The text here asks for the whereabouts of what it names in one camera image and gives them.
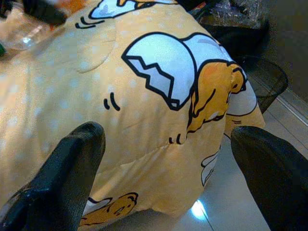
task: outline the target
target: cartoon print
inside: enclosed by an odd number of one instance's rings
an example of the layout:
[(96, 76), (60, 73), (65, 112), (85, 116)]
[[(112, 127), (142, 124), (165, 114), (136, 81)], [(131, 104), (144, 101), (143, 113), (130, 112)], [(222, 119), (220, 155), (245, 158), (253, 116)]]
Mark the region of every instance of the cartoon print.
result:
[(122, 59), (171, 110), (180, 110), (191, 99), (187, 133), (221, 120), (231, 95), (246, 90), (247, 78), (239, 65), (202, 33), (179, 39), (152, 32), (133, 41)]
[(100, 202), (89, 198), (79, 226), (90, 226), (105, 223), (109, 220), (123, 217), (131, 212), (137, 204), (138, 194), (130, 192), (111, 203), (112, 198)]
[[(102, 0), (97, 7), (91, 10), (89, 19), (107, 19), (121, 16), (125, 13), (154, 6), (155, 4), (177, 4), (174, 0)], [(88, 23), (84, 17), (80, 18), (84, 26), (76, 23), (78, 29), (93, 28), (96, 24), (103, 23), (104, 20)]]
[(214, 171), (214, 166), (217, 161), (218, 152), (216, 152), (214, 155), (205, 158), (201, 163), (201, 166), (203, 167), (201, 173), (201, 182), (203, 186), (205, 186), (205, 183), (207, 182), (207, 180), (210, 178), (210, 176)]

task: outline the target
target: wire mesh basket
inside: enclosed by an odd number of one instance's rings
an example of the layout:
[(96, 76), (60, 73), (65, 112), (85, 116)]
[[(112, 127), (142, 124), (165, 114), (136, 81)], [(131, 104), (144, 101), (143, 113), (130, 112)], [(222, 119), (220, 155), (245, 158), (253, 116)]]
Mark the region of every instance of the wire mesh basket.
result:
[(246, 72), (257, 96), (260, 110), (264, 113), (287, 89), (289, 85), (287, 74), (277, 64), (264, 58), (245, 55), (235, 58), (235, 61)]

